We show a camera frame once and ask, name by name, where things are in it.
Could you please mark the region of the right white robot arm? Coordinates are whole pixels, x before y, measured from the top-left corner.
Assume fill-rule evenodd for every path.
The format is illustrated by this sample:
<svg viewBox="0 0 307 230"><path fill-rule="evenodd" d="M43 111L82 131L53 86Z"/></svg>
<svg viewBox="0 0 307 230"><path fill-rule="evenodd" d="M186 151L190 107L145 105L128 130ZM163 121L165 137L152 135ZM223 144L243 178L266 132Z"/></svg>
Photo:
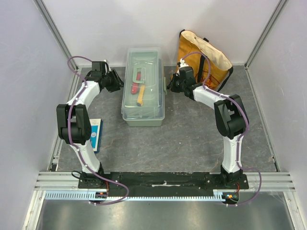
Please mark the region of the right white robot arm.
<svg viewBox="0 0 307 230"><path fill-rule="evenodd" d="M218 182L224 188L232 188L243 177L241 145L249 126L240 96L228 96L197 83L189 66L180 67L167 88L172 92L183 92L186 97L214 110L216 127L224 142Z"/></svg>

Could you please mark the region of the yellow utility knife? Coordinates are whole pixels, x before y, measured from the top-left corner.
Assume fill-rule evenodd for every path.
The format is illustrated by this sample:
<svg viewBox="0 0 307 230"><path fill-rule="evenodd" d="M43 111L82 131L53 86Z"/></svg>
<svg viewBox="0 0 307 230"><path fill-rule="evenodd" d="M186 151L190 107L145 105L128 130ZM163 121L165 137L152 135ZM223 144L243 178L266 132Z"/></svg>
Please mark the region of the yellow utility knife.
<svg viewBox="0 0 307 230"><path fill-rule="evenodd" d="M138 98L137 98L137 105L138 105L138 106L143 106L143 95L144 95L144 91L145 91L145 85L143 84L143 85L140 87L139 94L138 94Z"/></svg>

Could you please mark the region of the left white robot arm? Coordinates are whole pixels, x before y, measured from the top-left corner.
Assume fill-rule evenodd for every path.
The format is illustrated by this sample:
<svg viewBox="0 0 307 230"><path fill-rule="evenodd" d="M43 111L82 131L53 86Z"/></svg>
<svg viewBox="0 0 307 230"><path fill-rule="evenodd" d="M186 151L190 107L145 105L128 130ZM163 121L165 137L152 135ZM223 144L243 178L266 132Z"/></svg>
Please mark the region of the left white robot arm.
<svg viewBox="0 0 307 230"><path fill-rule="evenodd" d="M93 61L91 71L80 78L83 82L77 93L67 103L59 104L56 108L58 134L75 151L82 165L80 176L77 177L78 187L102 188L106 185L106 177L90 141L92 126L87 109L103 89L115 92L124 83L107 60Z"/></svg>

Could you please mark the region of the green plastic tool box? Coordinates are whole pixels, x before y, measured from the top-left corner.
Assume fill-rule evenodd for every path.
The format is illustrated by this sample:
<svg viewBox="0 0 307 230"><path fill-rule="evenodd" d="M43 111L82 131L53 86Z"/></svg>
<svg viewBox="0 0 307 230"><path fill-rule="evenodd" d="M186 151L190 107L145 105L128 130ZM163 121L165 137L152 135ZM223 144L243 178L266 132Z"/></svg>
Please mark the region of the green plastic tool box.
<svg viewBox="0 0 307 230"><path fill-rule="evenodd" d="M131 48L125 69L121 113L131 127L159 127L165 118L165 77L161 50Z"/></svg>

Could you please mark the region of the red black utility knife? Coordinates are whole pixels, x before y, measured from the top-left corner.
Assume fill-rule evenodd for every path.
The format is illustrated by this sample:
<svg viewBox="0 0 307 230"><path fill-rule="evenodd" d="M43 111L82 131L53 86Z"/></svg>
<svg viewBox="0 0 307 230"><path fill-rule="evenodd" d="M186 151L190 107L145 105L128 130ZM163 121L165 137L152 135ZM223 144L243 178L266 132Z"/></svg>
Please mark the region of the red black utility knife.
<svg viewBox="0 0 307 230"><path fill-rule="evenodd" d="M136 75L136 80L140 80L141 79L141 72L137 72ZM139 83L133 82L132 83L132 87L131 87L131 94L137 94L139 92Z"/></svg>

